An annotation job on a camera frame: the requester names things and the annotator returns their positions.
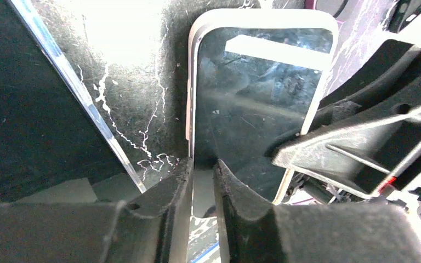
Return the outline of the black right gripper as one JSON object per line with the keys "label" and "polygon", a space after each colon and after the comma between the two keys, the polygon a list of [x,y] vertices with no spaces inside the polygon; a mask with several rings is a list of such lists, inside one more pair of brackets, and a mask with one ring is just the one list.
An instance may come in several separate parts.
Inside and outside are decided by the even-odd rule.
{"label": "black right gripper", "polygon": [[313,122],[271,160],[322,203],[421,198],[421,1],[341,1],[339,45]]}

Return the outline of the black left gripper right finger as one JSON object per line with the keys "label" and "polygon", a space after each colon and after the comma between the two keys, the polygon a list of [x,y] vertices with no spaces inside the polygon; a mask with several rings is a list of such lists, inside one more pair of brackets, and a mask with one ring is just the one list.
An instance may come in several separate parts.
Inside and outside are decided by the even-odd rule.
{"label": "black left gripper right finger", "polygon": [[222,262],[421,262],[421,238],[387,204],[275,205],[214,166]]}

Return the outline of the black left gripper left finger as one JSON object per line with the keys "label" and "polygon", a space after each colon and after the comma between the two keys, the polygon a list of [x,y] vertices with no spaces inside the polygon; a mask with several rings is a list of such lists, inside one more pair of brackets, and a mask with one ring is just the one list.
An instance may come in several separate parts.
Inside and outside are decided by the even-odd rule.
{"label": "black left gripper left finger", "polygon": [[0,203],[0,262],[185,262],[191,158],[131,202]]}

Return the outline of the dark smartphone with light rim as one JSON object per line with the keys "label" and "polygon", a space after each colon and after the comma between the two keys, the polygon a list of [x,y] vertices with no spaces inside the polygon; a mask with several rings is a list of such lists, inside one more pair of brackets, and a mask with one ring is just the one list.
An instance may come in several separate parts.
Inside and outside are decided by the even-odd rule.
{"label": "dark smartphone with light rim", "polygon": [[290,62],[286,47],[329,54],[333,33],[324,28],[222,27],[198,50],[194,126],[195,167],[212,175],[218,160],[268,200],[285,170],[268,150],[287,132],[298,133],[322,71]]}

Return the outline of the blue smartphone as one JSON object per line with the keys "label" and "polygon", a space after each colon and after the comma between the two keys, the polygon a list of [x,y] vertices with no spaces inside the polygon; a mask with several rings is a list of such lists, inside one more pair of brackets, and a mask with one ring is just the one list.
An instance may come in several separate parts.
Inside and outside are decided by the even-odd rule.
{"label": "blue smartphone", "polygon": [[0,203],[139,195],[14,9],[0,1]]}

